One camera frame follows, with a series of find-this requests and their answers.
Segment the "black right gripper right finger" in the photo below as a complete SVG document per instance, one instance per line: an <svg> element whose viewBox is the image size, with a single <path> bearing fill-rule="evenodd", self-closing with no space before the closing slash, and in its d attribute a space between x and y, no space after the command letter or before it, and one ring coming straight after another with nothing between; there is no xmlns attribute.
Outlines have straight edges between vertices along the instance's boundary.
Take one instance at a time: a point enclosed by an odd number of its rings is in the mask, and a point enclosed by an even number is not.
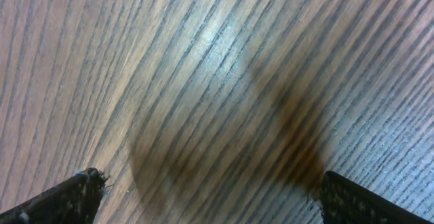
<svg viewBox="0 0 434 224"><path fill-rule="evenodd" d="M320 189L324 224L431 224L334 171Z"/></svg>

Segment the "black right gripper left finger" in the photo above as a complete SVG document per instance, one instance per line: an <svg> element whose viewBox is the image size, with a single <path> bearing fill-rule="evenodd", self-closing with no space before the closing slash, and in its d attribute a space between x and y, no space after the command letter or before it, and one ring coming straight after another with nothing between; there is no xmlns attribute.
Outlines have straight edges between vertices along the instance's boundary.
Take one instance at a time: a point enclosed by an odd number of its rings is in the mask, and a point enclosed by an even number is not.
<svg viewBox="0 0 434 224"><path fill-rule="evenodd" d="M94 222L109 178L96 168L71 178L1 213L1 224Z"/></svg>

